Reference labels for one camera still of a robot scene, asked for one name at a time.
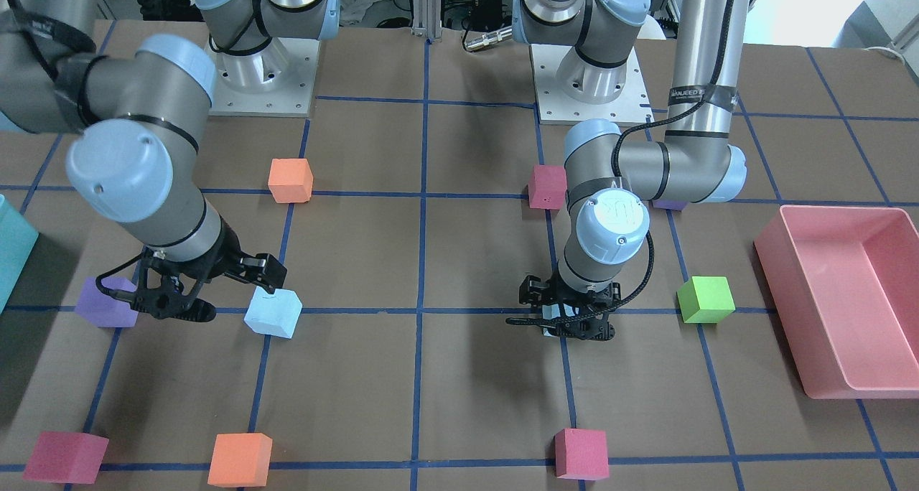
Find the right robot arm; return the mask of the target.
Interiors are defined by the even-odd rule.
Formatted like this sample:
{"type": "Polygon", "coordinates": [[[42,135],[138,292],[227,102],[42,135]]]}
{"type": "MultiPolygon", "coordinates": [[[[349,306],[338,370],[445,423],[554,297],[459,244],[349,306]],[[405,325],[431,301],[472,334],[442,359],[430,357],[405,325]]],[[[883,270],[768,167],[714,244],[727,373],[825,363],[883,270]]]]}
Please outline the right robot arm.
{"type": "Polygon", "coordinates": [[[244,253],[238,236],[192,180],[215,89],[277,88],[292,77],[281,40],[336,36],[340,0],[194,0],[207,49],[147,37],[131,59],[99,54],[93,0],[2,0],[2,128],[76,134],[65,169],[99,214],[142,252],[135,289],[95,279],[111,300],[157,319],[207,323],[201,289],[217,276],[278,294],[286,269],[244,253]]]}

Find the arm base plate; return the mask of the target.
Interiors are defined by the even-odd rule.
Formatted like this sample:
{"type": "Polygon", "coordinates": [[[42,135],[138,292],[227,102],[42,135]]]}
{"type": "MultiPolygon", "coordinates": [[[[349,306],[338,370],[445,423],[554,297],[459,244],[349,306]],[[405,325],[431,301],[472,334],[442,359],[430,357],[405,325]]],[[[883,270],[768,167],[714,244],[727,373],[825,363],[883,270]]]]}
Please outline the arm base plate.
{"type": "Polygon", "coordinates": [[[588,65],[574,47],[561,45],[532,44],[531,60],[542,124],[603,118],[624,130],[653,117],[635,50],[610,69],[588,65]]]}
{"type": "Polygon", "coordinates": [[[210,115],[309,117],[321,45],[315,39],[276,37],[249,56],[209,52],[218,71],[210,115]]]}

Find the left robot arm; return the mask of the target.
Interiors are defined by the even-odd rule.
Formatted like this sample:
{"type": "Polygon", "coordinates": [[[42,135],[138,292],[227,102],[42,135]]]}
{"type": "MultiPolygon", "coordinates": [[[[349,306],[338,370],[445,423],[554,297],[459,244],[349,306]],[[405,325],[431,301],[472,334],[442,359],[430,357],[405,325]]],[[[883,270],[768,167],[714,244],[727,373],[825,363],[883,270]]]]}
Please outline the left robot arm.
{"type": "MultiPolygon", "coordinates": [[[[652,0],[514,0],[512,36],[568,47],[560,78],[572,98],[616,96],[652,0]]],[[[729,142],[750,0],[682,0],[675,70],[664,119],[629,128],[608,118],[573,125],[564,139],[570,235],[545,281],[527,276],[518,300],[538,327],[577,340],[614,337],[610,315],[634,300],[656,259],[648,202],[734,199],[747,178],[745,155],[729,142]]]]}

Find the pink block near arm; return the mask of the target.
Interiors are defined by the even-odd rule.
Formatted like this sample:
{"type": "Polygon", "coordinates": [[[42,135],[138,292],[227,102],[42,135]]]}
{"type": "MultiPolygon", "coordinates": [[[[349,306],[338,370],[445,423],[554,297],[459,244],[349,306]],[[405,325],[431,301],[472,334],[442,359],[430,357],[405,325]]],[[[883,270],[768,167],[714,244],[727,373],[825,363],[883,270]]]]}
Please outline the pink block near arm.
{"type": "Polygon", "coordinates": [[[531,209],[560,210],[566,201],[566,171],[561,165],[536,164],[526,189],[531,209]]]}

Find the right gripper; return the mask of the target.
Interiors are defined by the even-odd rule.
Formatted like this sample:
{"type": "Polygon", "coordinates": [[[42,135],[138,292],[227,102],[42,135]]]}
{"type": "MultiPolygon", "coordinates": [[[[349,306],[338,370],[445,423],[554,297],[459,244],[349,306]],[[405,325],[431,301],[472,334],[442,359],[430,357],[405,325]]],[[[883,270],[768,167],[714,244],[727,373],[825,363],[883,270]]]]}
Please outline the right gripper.
{"type": "Polygon", "coordinates": [[[144,248],[134,263],[138,274],[136,288],[129,292],[129,307],[157,319],[190,323],[210,323],[216,317],[216,308],[200,297],[204,285],[215,278],[227,276],[275,294],[283,289],[288,275],[286,266],[271,253],[249,256],[225,245],[184,262],[167,260],[144,248]]]}

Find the orange block near arm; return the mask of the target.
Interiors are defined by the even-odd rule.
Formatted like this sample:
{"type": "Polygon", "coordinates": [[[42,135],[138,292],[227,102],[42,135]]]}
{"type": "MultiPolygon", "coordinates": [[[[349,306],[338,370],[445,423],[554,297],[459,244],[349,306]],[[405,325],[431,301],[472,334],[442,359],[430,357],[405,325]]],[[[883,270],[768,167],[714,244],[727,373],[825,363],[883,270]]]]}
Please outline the orange block near arm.
{"type": "Polygon", "coordinates": [[[305,158],[272,159],[267,186],[279,204],[312,199],[313,174],[305,158]]]}

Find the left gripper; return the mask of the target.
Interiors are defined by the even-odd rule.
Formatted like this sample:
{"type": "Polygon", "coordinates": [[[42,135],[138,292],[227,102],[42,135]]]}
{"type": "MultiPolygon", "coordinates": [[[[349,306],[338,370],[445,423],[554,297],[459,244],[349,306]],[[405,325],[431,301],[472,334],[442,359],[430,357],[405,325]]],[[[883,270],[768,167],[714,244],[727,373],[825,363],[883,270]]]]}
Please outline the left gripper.
{"type": "Polygon", "coordinates": [[[553,329],[558,337],[575,338],[576,340],[608,341],[616,335],[610,322],[610,314],[622,304],[620,285],[612,282],[606,289],[582,294],[569,287],[558,274],[542,282],[537,276],[526,276],[520,285],[520,304],[531,305],[531,312],[542,312],[542,306],[567,304],[577,314],[574,317],[558,321],[509,317],[505,323],[522,325],[522,327],[540,327],[553,329]]]}

